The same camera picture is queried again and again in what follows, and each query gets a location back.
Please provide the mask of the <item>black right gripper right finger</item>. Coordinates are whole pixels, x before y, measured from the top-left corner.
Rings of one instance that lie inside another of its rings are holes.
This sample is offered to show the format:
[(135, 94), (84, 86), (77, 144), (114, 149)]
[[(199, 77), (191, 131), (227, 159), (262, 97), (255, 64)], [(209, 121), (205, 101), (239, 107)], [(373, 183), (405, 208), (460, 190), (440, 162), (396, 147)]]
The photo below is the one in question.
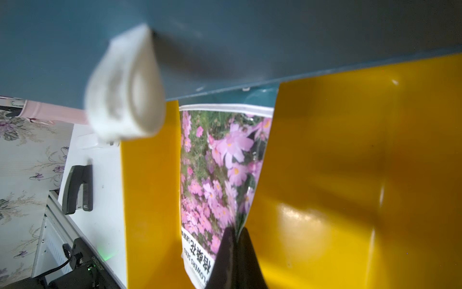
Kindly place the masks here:
[(268, 289), (247, 228), (237, 242), (237, 289)]

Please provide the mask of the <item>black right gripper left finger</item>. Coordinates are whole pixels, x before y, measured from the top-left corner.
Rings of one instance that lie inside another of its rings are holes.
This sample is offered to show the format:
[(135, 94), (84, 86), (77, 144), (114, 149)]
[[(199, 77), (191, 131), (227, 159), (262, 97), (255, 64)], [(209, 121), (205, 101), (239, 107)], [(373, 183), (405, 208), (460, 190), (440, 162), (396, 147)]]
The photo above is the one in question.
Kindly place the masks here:
[(206, 289), (237, 288), (237, 241), (234, 227), (225, 229)]

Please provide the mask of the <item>pink flower seed bag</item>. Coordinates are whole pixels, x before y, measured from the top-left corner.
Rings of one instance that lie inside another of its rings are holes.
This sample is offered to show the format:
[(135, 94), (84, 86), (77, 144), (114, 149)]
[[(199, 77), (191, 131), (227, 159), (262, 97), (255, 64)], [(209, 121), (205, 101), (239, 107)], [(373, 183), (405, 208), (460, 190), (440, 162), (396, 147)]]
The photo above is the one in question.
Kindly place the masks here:
[(206, 287), (227, 228), (240, 233), (253, 203), (274, 110), (249, 104), (190, 104), (180, 111), (182, 258)]

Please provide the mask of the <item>yellow drawer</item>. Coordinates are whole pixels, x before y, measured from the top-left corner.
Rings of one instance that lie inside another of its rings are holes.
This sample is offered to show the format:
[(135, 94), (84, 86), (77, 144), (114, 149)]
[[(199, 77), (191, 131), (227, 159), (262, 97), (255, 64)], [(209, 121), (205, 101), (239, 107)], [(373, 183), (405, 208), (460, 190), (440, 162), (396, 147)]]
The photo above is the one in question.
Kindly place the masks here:
[(282, 84), (246, 227), (272, 289), (459, 289), (461, 55)]

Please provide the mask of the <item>teal drawer cabinet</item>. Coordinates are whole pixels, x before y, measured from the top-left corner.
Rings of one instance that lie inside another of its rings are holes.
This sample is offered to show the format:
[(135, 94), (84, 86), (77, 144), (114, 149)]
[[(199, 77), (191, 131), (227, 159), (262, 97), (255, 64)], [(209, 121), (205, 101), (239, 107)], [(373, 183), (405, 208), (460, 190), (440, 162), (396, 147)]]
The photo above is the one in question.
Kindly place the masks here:
[(82, 108), (139, 24), (169, 100), (462, 50), (460, 1), (2, 1), (1, 95)]

